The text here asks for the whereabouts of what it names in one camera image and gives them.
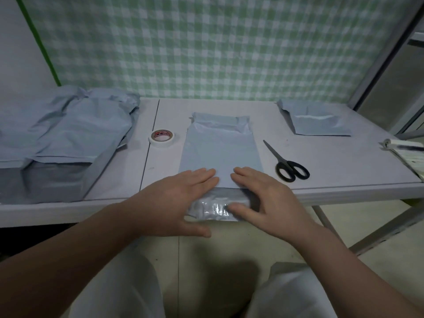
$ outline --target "person's left hand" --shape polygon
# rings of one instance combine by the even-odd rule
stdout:
[[[215,170],[185,171],[157,181],[117,205],[139,235],[210,237],[205,225],[184,220],[190,204],[218,184]]]

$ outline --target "checkered wall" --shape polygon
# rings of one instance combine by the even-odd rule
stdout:
[[[62,84],[347,102],[412,0],[23,0]]]

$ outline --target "scissors blade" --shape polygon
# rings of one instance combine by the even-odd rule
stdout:
[[[271,153],[273,153],[273,155],[275,156],[275,157],[277,157],[277,160],[279,160],[280,162],[285,162],[286,160],[284,159],[284,158],[282,158],[276,151],[275,151],[275,149],[273,149],[272,147],[271,147],[271,145],[269,145],[265,140],[263,140],[264,141],[264,143],[265,143],[265,145],[266,145],[266,147],[268,147],[268,149],[271,151]]]

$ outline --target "green stripe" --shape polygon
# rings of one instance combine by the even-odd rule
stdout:
[[[29,17],[29,13],[28,13],[27,9],[25,8],[24,2],[22,0],[16,0],[16,2],[18,3],[19,8],[22,11],[22,14],[24,15],[24,18],[27,21],[29,29],[31,30],[31,32],[34,36],[34,39],[37,42],[38,47],[40,48],[41,53],[43,54],[43,57],[44,57],[47,65],[50,68],[50,71],[53,75],[54,81],[56,81],[56,85],[61,86],[61,83],[59,81],[59,78],[57,77],[56,71],[54,70],[53,64],[52,64],[52,62],[49,58],[49,55],[47,54],[46,48],[43,46],[43,43],[41,42],[41,39],[40,39],[40,35],[38,34],[38,32],[37,32],[37,30],[34,26],[34,23],[32,23],[32,20]]]

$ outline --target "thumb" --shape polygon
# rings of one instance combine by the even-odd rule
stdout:
[[[206,225],[184,221],[181,225],[181,235],[193,237],[211,237],[211,230]]]
[[[242,219],[245,219],[247,222],[253,224],[254,226],[259,226],[262,222],[262,214],[248,208],[243,203],[233,202],[228,205],[228,210]]]

